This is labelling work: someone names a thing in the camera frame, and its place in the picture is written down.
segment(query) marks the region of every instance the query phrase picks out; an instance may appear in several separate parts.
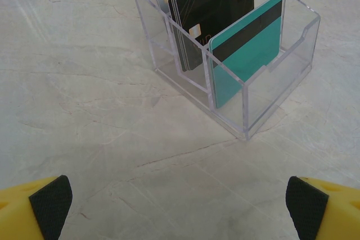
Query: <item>clear acrylic card holder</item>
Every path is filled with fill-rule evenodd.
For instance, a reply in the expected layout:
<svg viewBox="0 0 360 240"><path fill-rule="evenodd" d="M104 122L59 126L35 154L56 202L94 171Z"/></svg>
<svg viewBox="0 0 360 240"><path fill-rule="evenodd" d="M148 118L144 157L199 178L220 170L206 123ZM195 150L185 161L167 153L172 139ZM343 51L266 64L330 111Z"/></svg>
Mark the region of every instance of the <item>clear acrylic card holder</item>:
<svg viewBox="0 0 360 240"><path fill-rule="evenodd" d="M238 52L236 62L252 67L245 75L217 59L208 44L202 46L193 39L156 0L135 1L156 72L238 138L250 139L311 71L320 15L300 0L282 0L281 18L273 29L268 28L268 33L280 32L275 43L268 39L258 48L254 44L259 42L247 43L246 56ZM254 1L252 12L272 0ZM202 57L201 65L183 71L175 35L193 46Z"/></svg>

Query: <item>black rubber pad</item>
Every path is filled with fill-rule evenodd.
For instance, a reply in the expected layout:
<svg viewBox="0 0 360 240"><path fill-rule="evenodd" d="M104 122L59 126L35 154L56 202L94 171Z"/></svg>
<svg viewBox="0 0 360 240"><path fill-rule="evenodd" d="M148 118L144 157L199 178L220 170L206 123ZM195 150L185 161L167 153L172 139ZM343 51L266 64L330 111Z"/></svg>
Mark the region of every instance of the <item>black rubber pad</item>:
<svg viewBox="0 0 360 240"><path fill-rule="evenodd" d="M315 240L329 196L292 176L287 184L286 206L300 240Z"/></svg>
<svg viewBox="0 0 360 240"><path fill-rule="evenodd" d="M29 199L44 240L58 240L73 200L69 179L62 175Z"/></svg>

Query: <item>white marble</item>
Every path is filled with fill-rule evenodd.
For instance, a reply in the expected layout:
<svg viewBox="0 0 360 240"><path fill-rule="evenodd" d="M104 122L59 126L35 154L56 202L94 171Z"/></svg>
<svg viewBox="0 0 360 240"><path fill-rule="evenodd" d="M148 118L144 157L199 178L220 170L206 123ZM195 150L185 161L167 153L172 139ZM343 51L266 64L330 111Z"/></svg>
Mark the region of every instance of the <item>white marble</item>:
<svg viewBox="0 0 360 240"><path fill-rule="evenodd" d="M152 71L134 0L0 0L0 188L65 174L61 239L298 239L286 183L360 187L360 0L249 142Z"/></svg>

